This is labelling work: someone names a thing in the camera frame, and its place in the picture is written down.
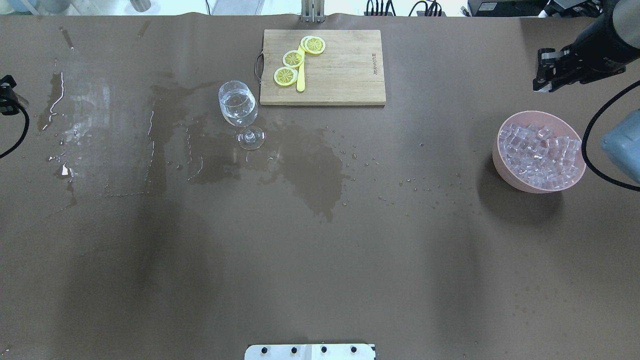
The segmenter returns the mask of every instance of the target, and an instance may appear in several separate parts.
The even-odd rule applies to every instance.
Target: yellow knife
[[[296,90],[299,92],[305,91],[305,49],[302,45],[298,46],[298,51],[302,53],[302,63],[298,67],[298,81],[296,82]]]

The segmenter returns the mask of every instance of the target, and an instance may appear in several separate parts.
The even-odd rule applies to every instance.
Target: power strip
[[[373,344],[251,345],[244,360],[376,360]]]
[[[392,12],[387,12],[386,15],[384,15],[384,11],[379,11],[378,15],[376,15],[376,13],[374,12],[364,12],[365,16],[394,16],[394,13]]]

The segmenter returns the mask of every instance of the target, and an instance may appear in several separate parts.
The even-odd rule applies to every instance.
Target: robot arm
[[[538,50],[538,71],[533,90],[554,92],[579,81],[588,84],[623,73],[640,58],[640,1],[620,0],[576,40],[556,51]]]

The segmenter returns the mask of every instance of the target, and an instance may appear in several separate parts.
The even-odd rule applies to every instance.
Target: wine glass
[[[258,109],[246,84],[238,80],[227,81],[218,90],[218,99],[225,120],[240,128],[236,133],[240,147],[255,150],[262,146],[266,135],[261,128],[251,126],[258,116]]]

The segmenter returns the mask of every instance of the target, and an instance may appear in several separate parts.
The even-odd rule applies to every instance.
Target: cutting board handle
[[[258,75],[258,62],[262,58],[262,68],[260,69],[260,75]],[[255,59],[255,66],[253,68],[253,73],[255,77],[258,79],[258,84],[262,84],[262,73],[264,72],[264,50],[260,50],[260,54]]]

